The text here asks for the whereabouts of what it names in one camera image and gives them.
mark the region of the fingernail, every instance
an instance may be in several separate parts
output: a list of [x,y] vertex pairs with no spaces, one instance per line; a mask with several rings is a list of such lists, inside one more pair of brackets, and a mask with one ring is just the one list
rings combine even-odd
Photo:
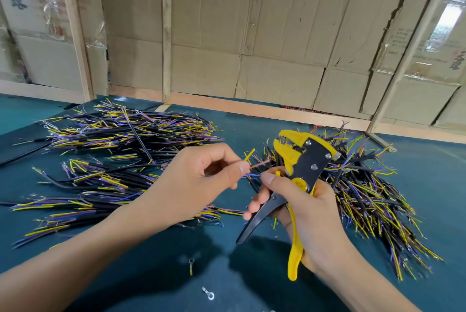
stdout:
[[240,162],[240,169],[242,174],[246,174],[249,172],[249,163],[246,161],[241,161]]
[[265,185],[271,184],[274,178],[275,175],[271,174],[270,172],[262,172],[260,174],[260,179],[262,180],[262,183]]

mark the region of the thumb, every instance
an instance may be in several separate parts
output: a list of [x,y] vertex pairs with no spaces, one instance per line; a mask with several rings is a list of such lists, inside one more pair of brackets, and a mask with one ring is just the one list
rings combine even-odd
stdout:
[[218,174],[207,178],[210,190],[218,195],[238,183],[241,177],[249,172],[249,166],[247,162],[238,161],[224,167]]
[[276,176],[270,172],[263,172],[260,176],[264,186],[271,191],[281,194],[291,206],[297,206],[302,203],[307,193],[303,192],[289,178]]

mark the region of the wire stripper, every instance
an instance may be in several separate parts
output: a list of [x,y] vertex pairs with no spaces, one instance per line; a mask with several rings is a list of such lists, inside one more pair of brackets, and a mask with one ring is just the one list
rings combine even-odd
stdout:
[[[284,143],[279,139],[275,139],[274,149],[282,156],[289,178],[302,191],[313,195],[316,181],[322,170],[331,159],[338,159],[340,153],[325,140],[309,133],[282,130],[279,136]],[[288,258],[288,278],[294,281],[297,278],[298,265],[304,248],[296,230],[294,211],[282,195],[275,192],[271,194],[270,199],[261,206],[259,211],[244,226],[243,231],[236,240],[236,244],[245,242],[254,229],[272,211],[284,204],[287,205],[293,224],[293,242]]]

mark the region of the forearm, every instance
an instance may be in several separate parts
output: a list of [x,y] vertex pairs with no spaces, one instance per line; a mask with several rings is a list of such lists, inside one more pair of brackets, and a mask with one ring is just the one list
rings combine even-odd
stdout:
[[347,259],[317,273],[354,312],[419,309],[374,269],[352,246]]
[[98,273],[145,238],[131,234],[125,213],[115,214],[3,273],[0,311],[64,310]]

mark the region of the hand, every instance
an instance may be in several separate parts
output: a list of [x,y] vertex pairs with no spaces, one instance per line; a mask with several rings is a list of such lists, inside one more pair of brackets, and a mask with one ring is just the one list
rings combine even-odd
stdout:
[[[355,251],[341,225],[332,188],[324,181],[317,180],[312,197],[288,178],[275,176],[276,171],[285,174],[284,167],[270,168],[262,173],[263,185],[249,204],[244,219],[249,220],[252,213],[269,200],[270,191],[273,191],[285,197],[294,210],[298,234],[305,249],[301,262],[306,268],[313,272],[325,270]],[[273,216],[280,220],[292,238],[293,227],[288,209],[282,207]]]
[[125,209],[125,215],[131,217],[126,221],[136,223],[135,227],[151,236],[192,218],[225,189],[236,189],[246,173],[249,163],[225,143],[187,147],[175,156],[154,185],[119,210]]

